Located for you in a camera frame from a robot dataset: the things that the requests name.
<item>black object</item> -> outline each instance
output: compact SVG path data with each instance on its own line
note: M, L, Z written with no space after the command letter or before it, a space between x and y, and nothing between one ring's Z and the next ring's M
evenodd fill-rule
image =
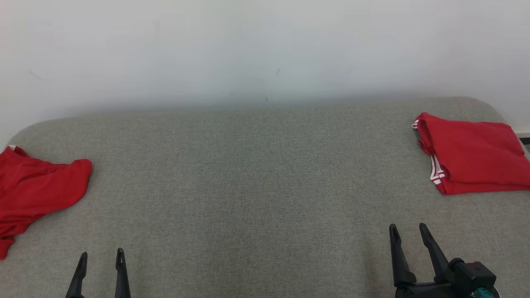
M460 258L447 261L427 226L420 224L423 244L429 250L435 276L433 283L416 284L416 276L410 272L401 248L401 237L395 224L390 225L390 250L396 298L467 298L491 293L499 298L494 288L497 279L480 262L464 263Z
M83 285L83 278L86 276L86 264L88 254L84 252L81 254L77 268L75 269L74 277L66 293L66 298L84 298L81 295L81 287ZM129 288L129 277L127 276L127 267L125 266L125 253L123 249L118 249L116 255L116 270L118 271L118 277L116 280L116 293L115 298L130 298L131 291Z

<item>folded red cloth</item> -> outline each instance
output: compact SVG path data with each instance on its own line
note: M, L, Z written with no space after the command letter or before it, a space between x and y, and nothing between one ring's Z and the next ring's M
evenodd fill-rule
M444 195L530 189L530 161L510 126L421 113L412 128L431 157L430 180Z
M91 172L89 160L52 164L7 147L0 154L0 260L32 222L79 201Z

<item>gray fabric surface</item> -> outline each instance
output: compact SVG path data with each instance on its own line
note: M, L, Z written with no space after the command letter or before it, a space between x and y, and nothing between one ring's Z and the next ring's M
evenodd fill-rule
M469 98L62 119L10 144L55 163L88 158L73 207L16 237L1 297L62 297L83 251L83 294L111 297L116 250L132 296L393 297L388 226L420 282L479 260L502 298L530 296L530 192L442 196L410 127L423 111L503 121Z

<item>clothing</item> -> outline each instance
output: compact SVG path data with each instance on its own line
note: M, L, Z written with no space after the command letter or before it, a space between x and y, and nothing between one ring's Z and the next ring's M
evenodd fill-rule
M86 159L52 164L7 147L0 154L0 260L32 222L81 199L91 172Z
M430 156L430 180L444 195L530 189L530 161L510 126L421 113L412 128Z

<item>wall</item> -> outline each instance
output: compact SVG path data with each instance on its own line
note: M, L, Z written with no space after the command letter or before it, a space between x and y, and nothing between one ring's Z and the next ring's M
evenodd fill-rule
M0 144L145 106L467 95L530 129L523 0L2 0Z

